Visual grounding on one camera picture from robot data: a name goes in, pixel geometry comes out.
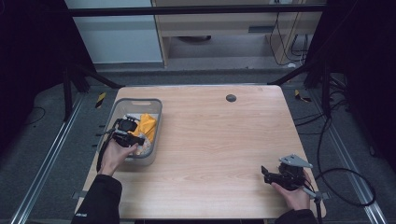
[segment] yellow cloth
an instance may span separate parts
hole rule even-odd
[[[139,136],[143,133],[147,139],[152,143],[154,140],[155,127],[157,125],[157,120],[153,118],[150,114],[142,114],[140,116],[139,124],[136,130],[134,130],[134,136]]]

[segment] wooden table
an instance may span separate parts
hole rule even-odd
[[[131,87],[120,98],[163,103],[154,163],[125,163],[114,174],[123,185],[122,218],[274,218],[289,210],[261,173],[261,165],[277,173],[278,159],[292,153],[306,160],[278,86]],[[96,158],[84,190],[95,166]]]

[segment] black pole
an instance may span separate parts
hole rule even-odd
[[[174,14],[216,14],[216,13],[260,13],[260,12],[315,12],[325,11],[327,4],[290,5],[234,5],[194,7],[117,7],[117,8],[70,8],[52,10],[50,13],[69,13],[72,17],[142,16]]]

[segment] cable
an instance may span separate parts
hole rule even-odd
[[[332,124],[332,122],[330,122],[328,125],[327,125],[327,127],[326,127],[326,129],[325,129],[325,132],[327,131],[327,130],[329,130],[330,129],[330,126],[331,126],[331,124]],[[321,132],[320,133],[298,133],[298,134],[301,134],[301,135],[318,135],[318,134],[321,134]]]
[[[330,93],[329,97],[332,98],[332,96],[335,95],[336,93],[340,93],[343,96],[346,96],[345,91],[333,91],[332,93]]]
[[[295,35],[294,38],[293,38],[293,41],[291,42],[290,52],[294,56],[301,57],[303,54],[308,52],[308,50],[307,50],[308,35],[305,35],[305,41],[304,41],[303,49],[294,49],[294,45],[296,43],[297,37],[298,37],[298,35]]]
[[[339,106],[339,105],[341,105],[341,104],[343,104],[343,103],[345,103],[345,102],[346,102],[346,100],[341,100],[341,101],[339,101],[339,102],[336,103],[335,105],[332,105],[332,107],[330,108],[330,110],[334,110],[337,106]],[[308,120],[308,121],[306,121],[306,122],[296,124],[295,126],[298,127],[298,126],[303,126],[303,125],[305,125],[305,124],[311,123],[311,122],[313,122],[313,121],[315,121],[315,120],[317,120],[317,119],[320,119],[320,118],[323,117],[325,114],[324,114],[324,113],[319,113],[319,114],[315,114],[315,115],[309,115],[309,116],[304,117],[304,118],[310,118],[310,117],[314,117],[314,118],[311,119],[311,120]]]
[[[300,65],[303,65],[305,63],[307,54],[308,54],[308,35],[305,35],[304,50],[300,58]]]
[[[271,48],[271,51],[272,51],[273,54],[274,54],[275,62],[277,63],[277,65],[287,65],[287,64],[289,64],[289,63],[298,62],[298,60],[293,60],[293,59],[289,58],[289,56],[288,56],[288,54],[287,54],[287,52],[286,52],[285,44],[283,43],[283,39],[282,39],[282,36],[281,36],[281,34],[280,34],[279,25],[278,25],[278,20],[279,20],[279,12],[276,13],[276,21],[275,21],[274,29],[273,29],[273,32],[270,34],[270,48]],[[279,63],[279,62],[276,60],[275,52],[274,52],[274,50],[273,50],[273,48],[272,48],[272,35],[273,35],[274,31],[275,31],[275,28],[277,28],[277,32],[278,32],[278,34],[279,34],[279,39],[280,39],[280,42],[281,42],[281,44],[282,44],[283,53],[285,54],[286,58],[287,58],[288,60],[290,60],[288,63]]]
[[[332,169],[326,170],[324,172],[322,172],[322,170],[321,170],[320,159],[319,159],[320,158],[320,146],[321,146],[321,143],[322,143],[322,140],[323,140],[323,134],[326,131],[325,128],[327,126],[327,123],[329,121],[331,121],[331,119],[332,119],[331,117],[326,118],[325,124],[324,124],[324,126],[322,128],[322,131],[320,133],[320,137],[319,137],[319,141],[318,141],[318,148],[317,148],[317,163],[318,163],[318,172],[319,172],[319,174],[318,174],[317,177],[315,177],[315,180],[318,180],[319,178],[322,178],[323,183],[329,188],[329,190],[331,190],[335,195],[337,195],[341,200],[343,200],[346,203],[349,203],[349,204],[352,204],[352,205],[355,205],[355,206],[358,206],[358,207],[369,206],[369,205],[371,205],[371,204],[373,204],[375,202],[376,194],[375,194],[374,187],[371,185],[371,183],[368,181],[368,179],[366,177],[364,177],[363,175],[357,173],[356,171],[353,171],[353,170],[350,170],[350,169],[347,169],[347,168],[332,168]],[[373,199],[370,202],[368,202],[368,203],[354,203],[354,202],[350,201],[349,199],[343,197],[341,194],[339,194],[335,189],[333,189],[331,187],[331,185],[327,182],[326,178],[324,177],[324,175],[326,175],[327,173],[334,172],[334,171],[350,172],[350,173],[352,173],[354,175],[357,175],[361,179],[363,179],[366,182],[367,186],[369,187],[370,191],[372,192]]]
[[[41,115],[41,117],[40,117],[39,119],[36,119],[36,120],[34,120],[34,121],[32,121],[32,122],[29,122],[29,123],[25,123],[25,124],[23,124],[23,125],[31,125],[31,124],[37,123],[37,122],[39,122],[41,119],[43,119],[44,116],[46,115],[46,110],[45,110],[43,107],[41,107],[41,106],[35,106],[35,107],[33,107],[33,109],[41,109],[41,110],[43,111],[43,114]]]

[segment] hand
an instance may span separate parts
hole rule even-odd
[[[98,174],[113,176],[125,158],[135,150],[137,150],[137,143],[131,147],[122,147],[114,139],[111,139],[103,154],[102,164]]]
[[[304,171],[305,179],[309,185],[311,183],[311,179],[309,175]],[[293,209],[294,211],[302,210],[302,209],[310,209],[309,205],[309,195],[303,191],[303,187],[300,187],[295,190],[286,190],[282,188],[277,183],[271,183],[271,186],[279,192],[283,198],[285,198],[286,203],[288,204],[288,208]]]

